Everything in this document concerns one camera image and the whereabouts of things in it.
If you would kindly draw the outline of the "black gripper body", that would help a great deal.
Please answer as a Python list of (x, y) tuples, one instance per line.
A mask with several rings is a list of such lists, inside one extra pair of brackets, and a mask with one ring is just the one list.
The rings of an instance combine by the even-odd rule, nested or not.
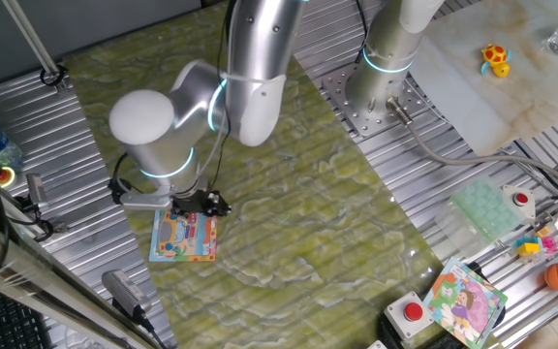
[(212, 192), (197, 190), (192, 196), (186, 198), (178, 198), (173, 196), (171, 198), (170, 212), (175, 215), (187, 215), (183, 209), (189, 207), (214, 207), (212, 203)]

